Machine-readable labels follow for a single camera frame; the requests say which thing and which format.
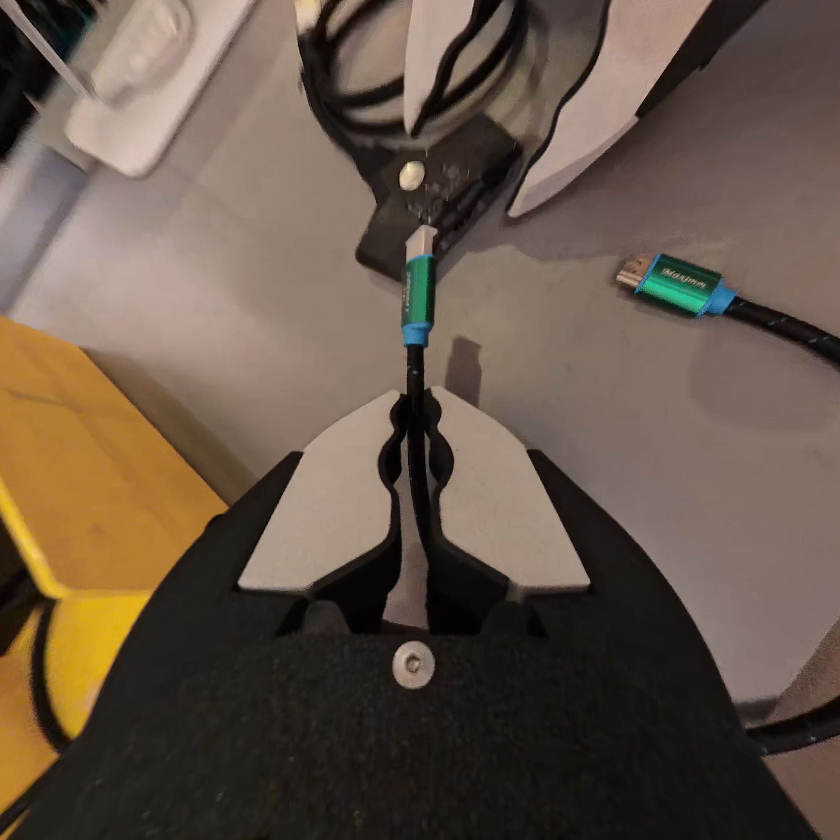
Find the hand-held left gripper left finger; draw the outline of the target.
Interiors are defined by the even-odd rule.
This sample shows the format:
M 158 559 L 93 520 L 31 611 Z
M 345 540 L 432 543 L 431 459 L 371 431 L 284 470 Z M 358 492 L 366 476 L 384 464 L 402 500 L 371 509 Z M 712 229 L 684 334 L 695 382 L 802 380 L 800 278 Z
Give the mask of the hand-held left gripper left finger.
M 238 578 L 244 592 L 329 601 L 379 632 L 402 570 L 403 396 L 389 391 L 302 451 Z

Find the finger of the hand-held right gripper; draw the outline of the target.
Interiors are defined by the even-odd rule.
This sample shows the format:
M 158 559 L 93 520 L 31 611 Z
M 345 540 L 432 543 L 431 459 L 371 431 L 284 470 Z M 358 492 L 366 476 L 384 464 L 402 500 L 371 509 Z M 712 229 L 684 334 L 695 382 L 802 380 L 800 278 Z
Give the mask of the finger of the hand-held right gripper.
M 609 2 L 594 62 L 559 105 L 507 207 L 510 218 L 561 193 L 636 124 L 637 110 L 709 5 Z
M 525 2 L 412 2 L 409 18 L 402 91 L 408 136 L 488 99 L 507 81 L 526 39 Z

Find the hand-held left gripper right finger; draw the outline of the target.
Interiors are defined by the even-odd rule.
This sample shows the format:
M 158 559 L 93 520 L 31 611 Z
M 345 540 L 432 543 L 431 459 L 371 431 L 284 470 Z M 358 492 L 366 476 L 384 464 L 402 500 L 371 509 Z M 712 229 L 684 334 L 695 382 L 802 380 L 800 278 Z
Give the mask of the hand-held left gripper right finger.
M 427 390 L 425 411 L 430 630 L 477 632 L 502 602 L 587 592 L 591 578 L 526 445 L 443 386 Z

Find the white HDMI splitter adapter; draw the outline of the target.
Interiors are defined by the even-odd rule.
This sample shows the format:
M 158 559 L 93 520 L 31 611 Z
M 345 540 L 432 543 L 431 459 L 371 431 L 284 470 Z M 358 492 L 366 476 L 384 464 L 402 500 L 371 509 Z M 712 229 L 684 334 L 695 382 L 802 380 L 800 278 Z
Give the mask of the white HDMI splitter adapter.
M 374 211 L 355 249 L 368 270 L 399 281 L 406 241 L 428 225 L 433 255 L 443 258 L 488 209 L 516 172 L 518 140 L 478 101 L 417 136 L 403 128 L 403 72 L 372 87 L 347 87 L 345 46 L 372 35 L 391 2 L 295 2 L 301 85 L 310 111 L 352 161 L 374 197 Z

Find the yellow storage bin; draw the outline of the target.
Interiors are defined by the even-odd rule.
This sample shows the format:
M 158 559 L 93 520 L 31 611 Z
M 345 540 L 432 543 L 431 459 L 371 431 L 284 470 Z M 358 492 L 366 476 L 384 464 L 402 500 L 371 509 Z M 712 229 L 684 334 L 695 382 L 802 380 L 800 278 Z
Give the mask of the yellow storage bin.
M 156 587 L 227 507 L 82 349 L 6 317 L 1 484 L 1 524 L 45 597 L 1 657 L 5 834 Z

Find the white tablet stand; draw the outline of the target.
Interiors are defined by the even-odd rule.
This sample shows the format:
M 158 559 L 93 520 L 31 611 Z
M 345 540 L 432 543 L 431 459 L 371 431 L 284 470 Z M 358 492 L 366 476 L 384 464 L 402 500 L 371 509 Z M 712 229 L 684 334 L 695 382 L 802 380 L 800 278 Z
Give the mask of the white tablet stand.
M 255 2 L 128 2 L 65 124 L 79 152 L 131 179 L 153 171 Z

